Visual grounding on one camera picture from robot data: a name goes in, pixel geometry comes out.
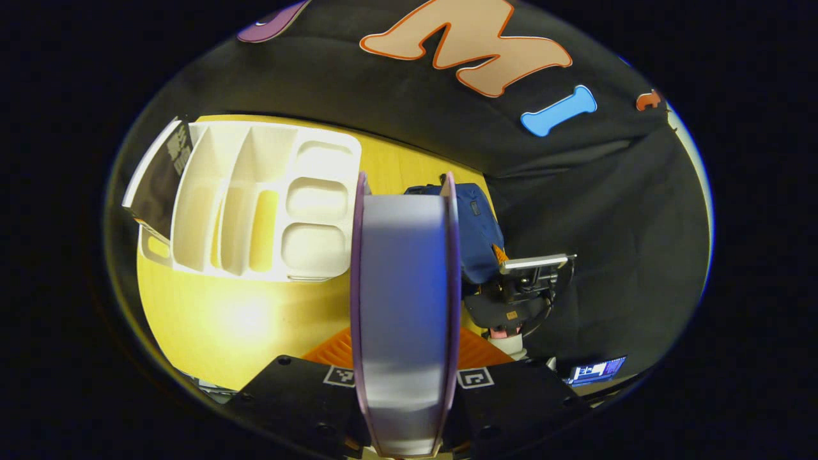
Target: screw hole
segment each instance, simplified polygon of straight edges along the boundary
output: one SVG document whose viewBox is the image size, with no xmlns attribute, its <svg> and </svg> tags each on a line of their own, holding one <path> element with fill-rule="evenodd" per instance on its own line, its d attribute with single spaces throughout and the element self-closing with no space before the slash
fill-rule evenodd
<svg viewBox="0 0 818 460">
<path fill-rule="evenodd" d="M 498 437 L 500 435 L 500 433 L 501 433 L 501 430 L 500 430 L 499 427 L 494 426 L 494 425 L 486 425 L 480 430 L 480 432 L 477 434 L 477 436 L 481 440 L 490 440 L 492 438 Z"/>
<path fill-rule="evenodd" d="M 331 425 L 327 425 L 326 423 L 319 423 L 315 427 L 315 430 L 318 432 L 320 436 L 323 436 L 325 438 L 329 438 L 335 435 L 335 428 Z"/>
</svg>

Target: metal bracket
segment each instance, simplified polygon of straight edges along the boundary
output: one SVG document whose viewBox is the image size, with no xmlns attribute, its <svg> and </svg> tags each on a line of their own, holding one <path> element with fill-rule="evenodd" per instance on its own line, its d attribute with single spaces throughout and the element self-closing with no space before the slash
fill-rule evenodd
<svg viewBox="0 0 818 460">
<path fill-rule="evenodd" d="M 279 356 L 225 408 L 328 458 L 361 458 L 363 446 L 370 443 L 369 431 L 355 388 L 339 369 Z"/>
<path fill-rule="evenodd" d="M 591 411 L 546 360 L 500 364 L 487 372 L 492 385 L 457 387 L 444 437 L 444 448 L 456 460 L 511 455 Z"/>
</svg>

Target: orange mat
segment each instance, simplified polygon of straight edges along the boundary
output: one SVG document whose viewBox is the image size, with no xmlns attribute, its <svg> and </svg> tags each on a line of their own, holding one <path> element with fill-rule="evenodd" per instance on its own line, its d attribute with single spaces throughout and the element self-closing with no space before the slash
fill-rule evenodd
<svg viewBox="0 0 818 460">
<path fill-rule="evenodd" d="M 353 367 L 353 339 L 349 327 L 305 354 L 303 358 L 314 363 L 351 369 Z M 482 368 L 513 361 L 509 355 L 488 343 L 488 340 L 465 327 L 461 327 L 460 353 L 457 359 L 458 369 Z"/>
</svg>

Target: orange felt letter m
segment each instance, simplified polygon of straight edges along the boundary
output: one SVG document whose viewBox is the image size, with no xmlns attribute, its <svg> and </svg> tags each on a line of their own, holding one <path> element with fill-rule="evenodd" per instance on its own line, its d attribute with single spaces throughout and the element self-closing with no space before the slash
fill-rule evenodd
<svg viewBox="0 0 818 460">
<path fill-rule="evenodd" d="M 415 60 L 426 54 L 423 42 L 446 28 L 434 54 L 435 69 L 491 58 L 457 71 L 457 79 L 485 96 L 498 97 L 513 82 L 538 70 L 571 65 L 557 42 L 541 37 L 501 37 L 512 7 L 505 0 L 431 0 L 392 29 L 367 35 L 361 48 L 395 59 Z"/>
</svg>

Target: orange tag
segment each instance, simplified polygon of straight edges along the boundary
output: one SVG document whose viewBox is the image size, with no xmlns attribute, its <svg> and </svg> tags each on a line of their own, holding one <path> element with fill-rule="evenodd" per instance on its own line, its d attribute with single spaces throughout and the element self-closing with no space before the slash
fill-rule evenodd
<svg viewBox="0 0 818 460">
<path fill-rule="evenodd" d="M 509 256 L 506 255 L 506 252 L 497 247 L 497 245 L 492 245 L 492 249 L 494 250 L 494 256 L 497 257 L 497 264 L 502 264 L 503 262 L 506 262 L 509 259 Z"/>
</svg>

